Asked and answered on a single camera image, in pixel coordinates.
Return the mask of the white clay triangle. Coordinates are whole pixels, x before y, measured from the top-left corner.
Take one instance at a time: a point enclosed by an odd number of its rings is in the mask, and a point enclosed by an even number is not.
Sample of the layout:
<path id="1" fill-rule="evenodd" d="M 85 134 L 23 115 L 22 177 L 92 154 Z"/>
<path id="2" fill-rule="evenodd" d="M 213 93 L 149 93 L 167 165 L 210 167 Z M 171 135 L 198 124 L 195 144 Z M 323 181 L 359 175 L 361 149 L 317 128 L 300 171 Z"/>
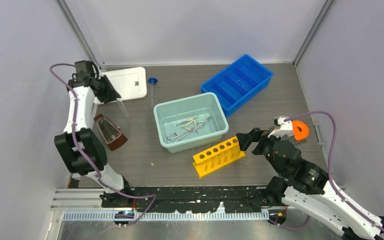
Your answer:
<path id="1" fill-rule="evenodd" d="M 196 121 L 196 118 L 191 118 L 186 122 L 182 122 L 180 125 L 181 125 L 180 127 L 186 130 L 187 133 L 189 132 L 197 133 L 198 131 L 198 122 Z"/>

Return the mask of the thin metal tweezers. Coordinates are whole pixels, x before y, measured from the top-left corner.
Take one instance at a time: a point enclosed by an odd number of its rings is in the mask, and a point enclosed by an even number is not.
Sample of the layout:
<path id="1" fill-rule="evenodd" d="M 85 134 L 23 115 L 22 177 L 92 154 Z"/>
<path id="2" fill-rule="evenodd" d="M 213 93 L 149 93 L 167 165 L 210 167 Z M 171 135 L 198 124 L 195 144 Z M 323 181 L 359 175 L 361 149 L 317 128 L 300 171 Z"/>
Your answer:
<path id="1" fill-rule="evenodd" d="M 190 125 L 196 126 L 198 124 L 197 118 L 198 117 L 192 117 L 192 118 L 186 119 L 186 120 L 176 124 L 176 126 L 184 126 L 184 127 L 188 127 Z"/>

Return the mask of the metal crucible tongs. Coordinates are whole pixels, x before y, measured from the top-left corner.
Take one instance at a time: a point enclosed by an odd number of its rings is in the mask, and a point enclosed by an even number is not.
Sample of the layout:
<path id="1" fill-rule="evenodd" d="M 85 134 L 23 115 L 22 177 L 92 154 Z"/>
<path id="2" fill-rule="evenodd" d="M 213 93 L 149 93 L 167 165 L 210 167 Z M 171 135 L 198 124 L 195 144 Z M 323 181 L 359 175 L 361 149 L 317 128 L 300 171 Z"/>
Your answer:
<path id="1" fill-rule="evenodd" d="M 204 120 L 198 120 L 198 117 L 197 117 L 196 121 L 197 121 L 198 129 L 203 128 L 204 125 L 205 125 L 211 118 L 212 118 L 212 117 L 209 116 L 209 117 L 207 117 L 207 118 L 204 119 Z M 166 136 L 166 139 L 167 139 L 168 141 L 179 142 L 180 140 L 182 140 L 185 136 L 187 136 L 187 135 L 190 134 L 190 133 L 194 133 L 194 132 L 186 132 L 186 130 L 185 130 L 184 132 L 180 133 L 180 134 L 177 134 L 176 132 L 171 132 L 170 134 L 168 134 L 168 135 Z"/>

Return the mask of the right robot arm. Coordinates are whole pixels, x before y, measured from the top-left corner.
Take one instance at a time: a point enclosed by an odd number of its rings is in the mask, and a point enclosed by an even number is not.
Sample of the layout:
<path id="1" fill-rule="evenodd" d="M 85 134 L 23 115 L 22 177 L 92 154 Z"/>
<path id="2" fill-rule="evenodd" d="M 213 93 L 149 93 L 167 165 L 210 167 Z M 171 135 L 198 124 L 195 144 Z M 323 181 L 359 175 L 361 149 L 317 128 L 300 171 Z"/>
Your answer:
<path id="1" fill-rule="evenodd" d="M 256 143 L 253 155 L 264 156 L 276 171 L 265 188 L 271 205 L 287 205 L 318 220 L 343 240 L 380 240 L 384 216 L 370 213 L 353 201 L 328 173 L 305 160 L 292 137 L 271 136 L 268 130 L 254 128 L 237 133 L 241 151 Z"/>

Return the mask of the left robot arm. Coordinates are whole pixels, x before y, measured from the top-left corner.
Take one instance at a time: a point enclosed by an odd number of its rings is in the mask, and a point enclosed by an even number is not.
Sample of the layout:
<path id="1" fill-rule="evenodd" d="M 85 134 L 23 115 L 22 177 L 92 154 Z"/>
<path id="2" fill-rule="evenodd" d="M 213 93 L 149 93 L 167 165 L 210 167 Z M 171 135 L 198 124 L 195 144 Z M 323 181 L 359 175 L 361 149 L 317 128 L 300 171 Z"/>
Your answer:
<path id="1" fill-rule="evenodd" d="M 133 202 L 129 182 L 109 164 L 107 151 L 93 131 L 95 100 L 103 104 L 113 101 L 122 103 L 108 77 L 90 60 L 75 62 L 75 73 L 69 81 L 55 72 L 56 64 L 49 70 L 66 87 L 69 95 L 68 120 L 63 132 L 54 137 L 54 145 L 68 171 L 73 175 L 86 176 L 101 187 L 99 196 L 108 206 L 128 207 Z"/>

